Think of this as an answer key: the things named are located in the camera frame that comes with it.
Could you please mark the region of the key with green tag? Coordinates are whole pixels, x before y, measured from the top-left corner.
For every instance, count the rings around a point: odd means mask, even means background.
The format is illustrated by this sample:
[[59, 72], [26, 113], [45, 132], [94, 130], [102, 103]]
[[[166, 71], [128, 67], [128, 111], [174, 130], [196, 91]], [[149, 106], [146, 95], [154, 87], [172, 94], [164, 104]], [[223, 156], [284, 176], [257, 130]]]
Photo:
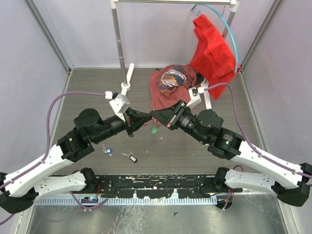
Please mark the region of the key with green tag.
[[158, 128], [157, 127], [152, 127], [151, 132], [152, 132], [152, 134], [156, 135], [158, 133]]

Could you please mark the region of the key with black tag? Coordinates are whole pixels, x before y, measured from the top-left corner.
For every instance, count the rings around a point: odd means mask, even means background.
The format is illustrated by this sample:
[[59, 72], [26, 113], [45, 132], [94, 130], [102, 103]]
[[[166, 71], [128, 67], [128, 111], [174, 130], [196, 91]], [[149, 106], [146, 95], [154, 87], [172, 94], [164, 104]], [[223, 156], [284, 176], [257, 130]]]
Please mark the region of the key with black tag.
[[133, 163], [137, 163], [138, 159], [134, 156], [134, 154], [129, 150], [128, 153], [122, 153], [123, 156], [129, 158]]

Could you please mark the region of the large metal keyring with clips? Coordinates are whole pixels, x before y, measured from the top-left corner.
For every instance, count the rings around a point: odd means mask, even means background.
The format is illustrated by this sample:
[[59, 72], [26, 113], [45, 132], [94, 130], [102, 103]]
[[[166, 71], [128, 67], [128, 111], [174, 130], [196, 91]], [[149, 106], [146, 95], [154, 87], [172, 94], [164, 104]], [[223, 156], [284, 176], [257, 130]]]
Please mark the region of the large metal keyring with clips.
[[152, 122], [153, 122], [153, 127], [155, 128], [159, 128], [161, 126], [161, 123], [154, 117], [152, 117]]

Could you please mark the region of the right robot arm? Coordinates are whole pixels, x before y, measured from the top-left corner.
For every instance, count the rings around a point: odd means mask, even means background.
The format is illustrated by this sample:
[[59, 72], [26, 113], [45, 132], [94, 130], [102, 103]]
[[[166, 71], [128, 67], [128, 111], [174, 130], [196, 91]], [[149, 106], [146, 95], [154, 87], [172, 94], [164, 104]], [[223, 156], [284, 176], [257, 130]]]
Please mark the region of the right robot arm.
[[308, 200], [308, 181], [312, 176], [310, 164], [294, 164], [256, 147], [244, 136], [224, 128], [223, 119], [213, 110], [194, 115], [187, 104], [180, 101], [150, 114], [169, 130], [181, 129], [206, 145], [212, 155], [257, 170], [257, 173], [245, 173], [219, 168], [214, 177], [214, 187], [219, 192], [240, 188], [268, 192], [295, 207], [303, 206]]

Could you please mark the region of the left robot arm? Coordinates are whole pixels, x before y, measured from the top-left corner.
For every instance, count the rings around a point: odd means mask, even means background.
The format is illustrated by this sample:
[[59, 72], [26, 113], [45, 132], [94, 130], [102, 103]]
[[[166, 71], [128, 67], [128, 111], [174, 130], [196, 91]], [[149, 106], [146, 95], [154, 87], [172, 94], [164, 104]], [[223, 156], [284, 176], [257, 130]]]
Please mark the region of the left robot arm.
[[1, 208], [16, 214], [31, 207], [35, 201], [51, 195], [79, 191], [93, 193], [98, 187], [98, 179], [90, 168], [83, 168], [67, 176], [53, 177], [52, 174], [91, 154], [94, 151], [93, 144], [123, 131], [131, 137], [151, 119], [149, 113], [131, 108], [126, 110], [124, 120], [116, 115], [102, 120], [97, 110], [83, 110], [74, 119], [74, 129], [59, 139], [47, 156], [39, 157], [14, 173], [1, 173]]

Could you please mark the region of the faded red t-shirt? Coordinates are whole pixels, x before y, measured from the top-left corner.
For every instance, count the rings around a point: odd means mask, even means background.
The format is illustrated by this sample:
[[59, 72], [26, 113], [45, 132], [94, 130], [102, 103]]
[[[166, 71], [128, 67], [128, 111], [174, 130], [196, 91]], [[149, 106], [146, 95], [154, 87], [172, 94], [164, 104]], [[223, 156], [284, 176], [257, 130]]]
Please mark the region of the faded red t-shirt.
[[149, 80], [150, 110], [169, 108], [183, 100], [191, 100], [188, 89], [199, 87], [204, 77], [189, 65], [171, 64], [155, 69]]

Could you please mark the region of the key with blue tag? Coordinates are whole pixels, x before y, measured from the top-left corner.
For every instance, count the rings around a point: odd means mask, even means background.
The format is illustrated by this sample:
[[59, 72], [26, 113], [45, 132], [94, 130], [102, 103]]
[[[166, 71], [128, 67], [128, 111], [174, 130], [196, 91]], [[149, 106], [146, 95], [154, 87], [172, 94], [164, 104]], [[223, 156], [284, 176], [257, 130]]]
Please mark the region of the key with blue tag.
[[102, 144], [102, 153], [105, 155], [112, 156], [113, 149], [112, 148], [107, 148], [104, 144]]

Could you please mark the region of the bright red shirt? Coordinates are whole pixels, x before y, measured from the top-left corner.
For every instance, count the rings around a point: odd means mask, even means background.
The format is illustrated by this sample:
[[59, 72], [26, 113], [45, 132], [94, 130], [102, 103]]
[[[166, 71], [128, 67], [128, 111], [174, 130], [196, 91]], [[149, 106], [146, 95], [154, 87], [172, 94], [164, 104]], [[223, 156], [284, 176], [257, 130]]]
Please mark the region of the bright red shirt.
[[210, 87], [231, 83], [241, 67], [234, 70], [235, 57], [229, 45], [206, 15], [200, 15], [193, 23], [198, 43], [189, 65], [203, 75]]

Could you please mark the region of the blue clothes hanger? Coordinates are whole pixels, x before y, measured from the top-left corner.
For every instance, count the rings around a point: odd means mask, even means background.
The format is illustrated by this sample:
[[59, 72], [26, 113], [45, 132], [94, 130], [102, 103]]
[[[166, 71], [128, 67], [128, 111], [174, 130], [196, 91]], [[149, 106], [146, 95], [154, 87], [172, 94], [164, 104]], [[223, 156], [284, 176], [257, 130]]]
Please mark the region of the blue clothes hanger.
[[196, 11], [196, 7], [197, 6], [203, 6], [203, 7], [206, 7], [208, 9], [210, 9], [211, 11], [213, 11], [217, 16], [218, 18], [222, 21], [223, 25], [224, 25], [224, 30], [223, 30], [223, 33], [222, 33], [222, 37], [224, 39], [226, 39], [226, 36], [229, 35], [230, 36], [230, 39], [231, 39], [231, 42], [232, 42], [232, 46], [233, 46], [233, 50], [234, 50], [234, 58], [235, 58], [235, 65], [234, 65], [234, 72], [237, 73], [238, 72], [238, 66], [239, 66], [239, 55], [238, 55], [238, 50], [237, 50], [237, 45], [236, 45], [236, 41], [235, 41], [235, 38], [234, 38], [234, 35], [231, 31], [231, 24], [232, 24], [232, 21], [234, 19], [234, 16], [235, 14], [233, 12], [231, 12], [229, 14], [229, 18], [230, 18], [230, 22], [227, 22], [224, 17], [223, 17], [223, 13], [219, 13], [214, 7], [208, 5], [208, 4], [195, 4], [193, 5], [193, 7], [191, 8], [191, 11], [196, 15], [196, 16], [200, 16], [202, 14], [202, 12], [200, 10]]

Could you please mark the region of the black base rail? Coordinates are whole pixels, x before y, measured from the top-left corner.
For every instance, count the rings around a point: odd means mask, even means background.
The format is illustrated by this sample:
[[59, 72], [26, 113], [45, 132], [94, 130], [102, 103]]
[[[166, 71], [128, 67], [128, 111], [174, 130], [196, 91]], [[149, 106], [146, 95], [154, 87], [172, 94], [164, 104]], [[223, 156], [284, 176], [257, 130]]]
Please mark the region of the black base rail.
[[75, 194], [95, 194], [102, 198], [210, 198], [226, 192], [241, 191], [219, 184], [213, 175], [98, 175], [94, 188]]

